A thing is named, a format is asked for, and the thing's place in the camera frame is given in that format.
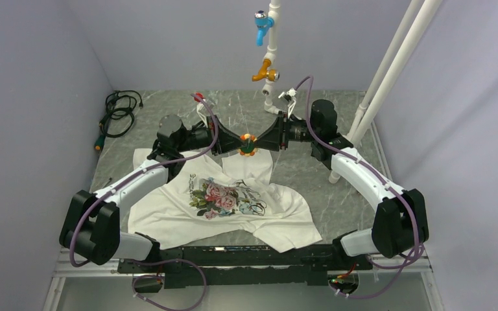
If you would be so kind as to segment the orange yellow pompom brooch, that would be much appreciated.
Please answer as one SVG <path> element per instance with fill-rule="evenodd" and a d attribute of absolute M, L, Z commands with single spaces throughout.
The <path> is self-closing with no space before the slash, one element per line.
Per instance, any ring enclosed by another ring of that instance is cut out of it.
<path fill-rule="evenodd" d="M 246 157 L 254 156 L 257 148 L 255 147 L 256 137 L 255 135 L 246 133 L 240 136 L 242 141 L 242 146 L 239 149 L 239 154 Z"/>

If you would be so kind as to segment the white printed t-shirt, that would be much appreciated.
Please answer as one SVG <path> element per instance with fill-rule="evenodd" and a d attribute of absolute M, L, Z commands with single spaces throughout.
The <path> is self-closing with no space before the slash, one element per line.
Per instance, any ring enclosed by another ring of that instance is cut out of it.
<path fill-rule="evenodd" d="M 208 155 L 189 160 L 172 181 L 131 207 L 128 232 L 147 235 L 163 249 L 237 230 L 280 253 L 321 241 L 307 201 L 271 183 L 272 169 L 268 150 L 221 163 Z"/>

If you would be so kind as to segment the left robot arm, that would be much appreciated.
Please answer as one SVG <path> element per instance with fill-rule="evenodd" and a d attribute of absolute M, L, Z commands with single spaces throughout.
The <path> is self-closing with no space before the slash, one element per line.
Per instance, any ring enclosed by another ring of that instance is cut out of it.
<path fill-rule="evenodd" d="M 160 120 L 152 151 L 141 165 L 115 183 L 96 192 L 81 190 L 71 200 L 60 233 L 60 244 L 69 249 L 72 266 L 103 265 L 125 259 L 145 272 L 160 263 L 160 243 L 142 233 L 120 229 L 125 212 L 150 192 L 172 181 L 188 160 L 183 152 L 199 150 L 223 154 L 245 145 L 245 139 L 226 129 L 215 115 L 187 129 L 177 115 Z"/>

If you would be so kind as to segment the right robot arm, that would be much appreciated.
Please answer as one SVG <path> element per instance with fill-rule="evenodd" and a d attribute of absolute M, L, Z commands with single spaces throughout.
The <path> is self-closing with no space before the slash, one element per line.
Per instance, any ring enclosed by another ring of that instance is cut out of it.
<path fill-rule="evenodd" d="M 392 258 L 429 239 L 423 194 L 405 190 L 375 169 L 344 138 L 337 127 L 334 104 L 325 99 L 314 101 L 304 119 L 278 113 L 276 120 L 252 144 L 256 148 L 280 151 L 292 141 L 309 142 L 311 156 L 344 178 L 373 207 L 375 216 L 369 229 L 346 233 L 333 242 L 333 264 L 346 269 L 357 256 L 379 253 Z"/>

